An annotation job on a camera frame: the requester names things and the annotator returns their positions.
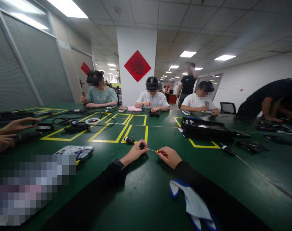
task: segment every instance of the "green workbench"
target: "green workbench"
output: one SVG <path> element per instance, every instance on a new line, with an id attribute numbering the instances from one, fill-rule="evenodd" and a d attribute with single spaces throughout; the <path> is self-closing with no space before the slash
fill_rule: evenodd
<path id="1" fill-rule="evenodd" d="M 82 104 L 56 103 L 29 111 L 60 111 L 84 108 Z M 103 112 L 105 108 L 93 109 Z M 0 166 L 11 161 L 22 161 L 34 154 L 53 154 L 66 145 L 93 146 L 94 154 L 77 172 L 76 182 L 65 186 L 57 198 L 28 219 L 17 230 L 38 230 L 74 194 L 96 178 L 115 158 L 122 158 L 131 145 L 122 143 L 124 136 L 136 141 L 144 139 L 148 147 L 157 150 L 163 146 L 175 149 L 181 158 L 198 172 L 226 190 L 273 230 L 292 230 L 292 146 L 280 145 L 265 139 L 255 130 L 256 120 L 222 114 L 213 118 L 208 113 L 195 113 L 191 117 L 224 123 L 229 129 L 249 133 L 270 151 L 251 154 L 232 145 L 231 148 L 252 168 L 267 177 L 264 180 L 236 157 L 227 155 L 216 143 L 187 140 L 179 131 L 181 111 L 161 112 L 159 118 L 149 117 L 149 110 L 123 113 L 111 109 L 116 124 L 112 127 L 94 126 L 92 130 L 73 135 L 63 135 L 56 127 L 41 140 L 15 147 L 0 155 Z M 105 118 L 102 122 L 112 123 Z M 292 141 L 292 136 L 282 135 Z M 185 212 L 184 195 L 173 200 L 169 181 L 175 179 L 173 170 L 154 152 L 147 152 L 128 167 L 125 186 L 94 218 L 95 230 L 195 230 Z"/>

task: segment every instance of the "ceiling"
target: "ceiling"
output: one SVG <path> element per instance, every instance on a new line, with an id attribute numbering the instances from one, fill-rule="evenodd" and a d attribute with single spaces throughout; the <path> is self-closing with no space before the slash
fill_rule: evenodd
<path id="1" fill-rule="evenodd" d="M 48 9 L 46 0 L 40 1 Z M 119 70 L 117 26 L 157 29 L 155 76 L 165 79 L 195 62 L 208 73 L 292 51 L 292 0 L 74 0 L 89 19 L 67 18 L 91 39 L 97 69 Z M 197 52 L 191 58 L 183 51 Z M 216 61 L 221 55 L 235 55 Z M 171 65 L 171 74 L 165 72 Z"/>

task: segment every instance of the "white t-shirt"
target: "white t-shirt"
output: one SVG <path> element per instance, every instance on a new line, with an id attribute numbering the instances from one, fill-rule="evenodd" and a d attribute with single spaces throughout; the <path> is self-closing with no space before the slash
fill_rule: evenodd
<path id="1" fill-rule="evenodd" d="M 196 93 L 190 94 L 185 97 L 182 105 L 187 107 L 202 107 L 206 106 L 206 102 L 209 102 L 209 110 L 216 109 L 216 106 L 209 98 L 199 98 Z"/>
<path id="2" fill-rule="evenodd" d="M 150 95 L 148 91 L 143 91 L 138 100 L 136 101 L 137 103 L 143 102 L 143 101 L 150 101 L 151 105 L 150 106 L 145 106 L 144 108 L 153 108 L 153 107 L 162 107 L 162 106 L 169 106 L 166 96 L 162 92 L 158 92 L 157 95 L 153 96 Z"/>

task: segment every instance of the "white roll of tape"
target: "white roll of tape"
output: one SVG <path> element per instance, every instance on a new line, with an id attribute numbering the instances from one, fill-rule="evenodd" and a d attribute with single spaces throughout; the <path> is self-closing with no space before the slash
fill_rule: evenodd
<path id="1" fill-rule="evenodd" d="M 98 119 L 98 118 L 91 118 L 91 119 L 88 119 L 85 121 L 85 123 L 88 125 L 95 125 L 99 122 L 100 122 L 100 119 Z"/>

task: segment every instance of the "black case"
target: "black case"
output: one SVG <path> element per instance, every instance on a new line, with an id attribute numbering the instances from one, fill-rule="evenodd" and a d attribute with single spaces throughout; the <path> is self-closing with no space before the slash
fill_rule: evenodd
<path id="1" fill-rule="evenodd" d="M 187 120 L 192 120 L 194 124 L 185 124 Z M 232 143 L 235 137 L 234 133 L 225 128 L 223 123 L 218 122 L 183 117 L 181 128 L 185 138 Z"/>

